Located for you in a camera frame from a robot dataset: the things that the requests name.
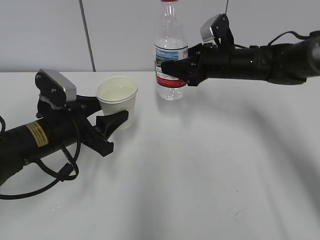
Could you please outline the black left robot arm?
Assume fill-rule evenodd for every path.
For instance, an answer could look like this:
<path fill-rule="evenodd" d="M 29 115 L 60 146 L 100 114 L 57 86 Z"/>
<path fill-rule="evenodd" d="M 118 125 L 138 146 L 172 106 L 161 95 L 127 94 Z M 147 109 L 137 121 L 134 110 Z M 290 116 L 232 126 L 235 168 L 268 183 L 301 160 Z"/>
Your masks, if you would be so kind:
<path fill-rule="evenodd" d="M 80 142 L 105 157 L 114 150 L 109 137 L 129 117 L 127 110 L 97 116 L 91 125 L 88 117 L 102 108 L 96 97 L 80 96 L 54 109 L 38 101 L 37 120 L 6 130 L 0 135 L 0 183 L 20 172 L 24 166 Z"/>

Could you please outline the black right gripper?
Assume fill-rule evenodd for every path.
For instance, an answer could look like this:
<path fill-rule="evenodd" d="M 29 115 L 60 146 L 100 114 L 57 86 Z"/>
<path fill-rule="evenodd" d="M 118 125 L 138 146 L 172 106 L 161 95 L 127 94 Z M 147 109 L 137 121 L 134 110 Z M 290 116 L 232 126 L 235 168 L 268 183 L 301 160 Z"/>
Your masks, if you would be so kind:
<path fill-rule="evenodd" d="M 186 82 L 189 87 L 197 87 L 207 79 L 234 78 L 229 52 L 212 43 L 198 44 L 189 52 L 192 54 L 190 59 L 162 62 L 162 73 Z"/>

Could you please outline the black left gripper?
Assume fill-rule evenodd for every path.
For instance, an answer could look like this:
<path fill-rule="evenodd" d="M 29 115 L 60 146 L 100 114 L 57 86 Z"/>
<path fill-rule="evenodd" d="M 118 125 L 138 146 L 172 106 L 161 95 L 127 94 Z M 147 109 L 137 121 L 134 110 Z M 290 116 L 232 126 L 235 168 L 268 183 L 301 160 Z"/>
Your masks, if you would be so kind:
<path fill-rule="evenodd" d="M 38 117 L 53 123 L 63 123 L 60 130 L 62 133 L 74 137 L 103 157 L 113 152 L 114 144 L 108 139 L 129 117 L 129 112 L 122 110 L 111 115 L 97 116 L 95 125 L 91 125 L 88 117 L 102 110 L 96 96 L 77 95 L 76 101 L 69 102 L 59 110 L 52 109 L 39 98 L 37 108 Z"/>

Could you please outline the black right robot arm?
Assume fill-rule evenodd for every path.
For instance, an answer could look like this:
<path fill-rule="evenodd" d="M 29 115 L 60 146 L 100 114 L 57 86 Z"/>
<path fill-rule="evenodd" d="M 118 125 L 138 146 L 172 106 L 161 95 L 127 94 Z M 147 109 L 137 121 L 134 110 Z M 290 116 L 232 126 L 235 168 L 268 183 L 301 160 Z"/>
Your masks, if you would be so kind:
<path fill-rule="evenodd" d="M 302 85 L 320 75 L 320 38 L 223 50 L 213 43 L 200 43 L 182 60 L 161 64 L 164 74 L 190 87 L 207 79 L 265 81 L 276 85 Z"/>

